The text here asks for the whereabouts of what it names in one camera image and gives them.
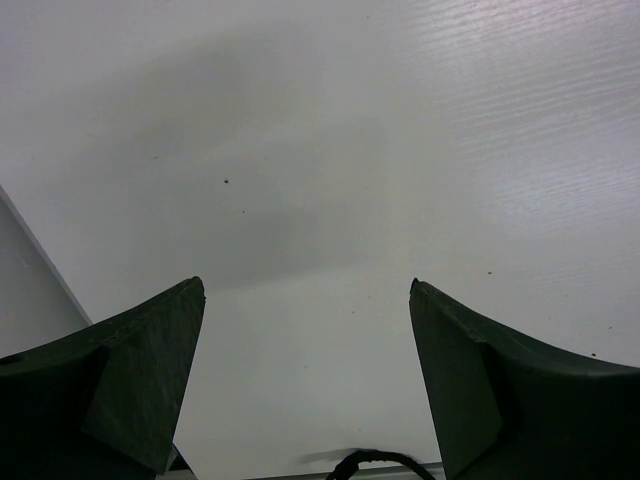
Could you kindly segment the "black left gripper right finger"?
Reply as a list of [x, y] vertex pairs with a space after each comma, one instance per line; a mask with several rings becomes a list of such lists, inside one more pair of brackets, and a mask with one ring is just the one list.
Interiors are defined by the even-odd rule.
[[450, 479], [635, 479], [639, 371], [551, 346], [414, 281], [411, 324]]

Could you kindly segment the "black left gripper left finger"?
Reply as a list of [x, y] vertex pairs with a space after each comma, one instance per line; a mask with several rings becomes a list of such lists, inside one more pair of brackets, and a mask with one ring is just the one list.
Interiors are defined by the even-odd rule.
[[205, 310], [199, 277], [1, 360], [4, 479], [155, 479], [174, 435]]

